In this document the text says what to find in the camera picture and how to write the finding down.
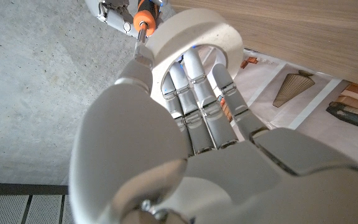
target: robotic hand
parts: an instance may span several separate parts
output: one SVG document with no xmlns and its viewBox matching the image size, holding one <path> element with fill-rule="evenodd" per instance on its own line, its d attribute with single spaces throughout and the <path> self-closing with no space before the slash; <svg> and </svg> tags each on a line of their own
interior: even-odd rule
<svg viewBox="0 0 358 224">
<path fill-rule="evenodd" d="M 143 44 L 147 28 L 78 128 L 69 182 L 76 223 L 358 223 L 358 164 L 294 130 L 268 130 L 229 62 L 212 74 L 245 141 L 191 47 L 161 80 L 166 108 L 151 99 L 161 58 Z"/>
<path fill-rule="evenodd" d="M 85 0 L 92 15 L 101 22 L 133 37 L 138 36 L 140 23 L 148 25 L 147 35 L 152 35 L 157 28 L 160 6 L 167 0 L 139 0 L 135 17 L 128 11 L 129 0 Z"/>
</svg>

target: metal finger segment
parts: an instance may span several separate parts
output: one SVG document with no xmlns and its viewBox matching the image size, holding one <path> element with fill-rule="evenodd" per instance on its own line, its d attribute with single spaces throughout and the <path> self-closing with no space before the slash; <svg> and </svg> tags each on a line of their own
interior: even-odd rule
<svg viewBox="0 0 358 224">
<path fill-rule="evenodd" d="M 212 73 L 242 135 L 246 139 L 252 140 L 255 134 L 268 130 L 264 123 L 248 109 L 247 103 L 237 90 L 226 67 L 222 64 L 217 64 L 214 66 Z"/>
<path fill-rule="evenodd" d="M 177 90 L 173 85 L 171 75 L 168 73 L 162 83 L 162 95 L 165 99 L 165 107 L 173 118 L 183 117 L 183 110 L 177 96 Z"/>
<path fill-rule="evenodd" d="M 217 149 L 224 149 L 238 142 L 229 120 L 217 101 L 203 108 L 203 113 Z"/>
<path fill-rule="evenodd" d="M 186 115 L 185 121 L 196 154 L 215 148 L 200 110 Z"/>
<path fill-rule="evenodd" d="M 189 114 L 198 110 L 198 105 L 193 92 L 190 89 L 185 71 L 178 62 L 173 63 L 170 68 L 172 82 L 177 89 L 177 94 L 183 110 L 183 114 Z"/>
<path fill-rule="evenodd" d="M 175 119 L 175 121 L 179 127 L 180 132 L 182 133 L 183 137 L 185 138 L 188 157 L 194 156 L 195 153 L 194 153 L 194 149 L 193 149 L 193 144 L 191 143 L 190 134 L 187 129 L 185 119 L 183 117 L 178 117 Z"/>
<path fill-rule="evenodd" d="M 206 78 L 198 52 L 195 49 L 190 49 L 183 55 L 183 59 L 217 149 L 223 149 L 238 142 L 238 138 L 217 102 L 214 91 Z"/>
<path fill-rule="evenodd" d="M 198 56 L 198 52 L 195 49 L 188 50 L 183 55 L 183 60 L 185 61 L 188 76 L 191 78 L 190 82 L 193 84 L 194 91 L 201 107 L 216 101 L 214 91 L 206 78 L 204 67 Z"/>
</svg>

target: wooden table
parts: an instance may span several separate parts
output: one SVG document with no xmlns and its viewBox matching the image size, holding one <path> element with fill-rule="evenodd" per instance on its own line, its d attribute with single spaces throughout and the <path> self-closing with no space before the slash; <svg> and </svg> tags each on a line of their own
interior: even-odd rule
<svg viewBox="0 0 358 224">
<path fill-rule="evenodd" d="M 172 0 L 176 12 L 214 10 L 241 34 L 244 46 L 358 83 L 356 0 Z"/>
</svg>

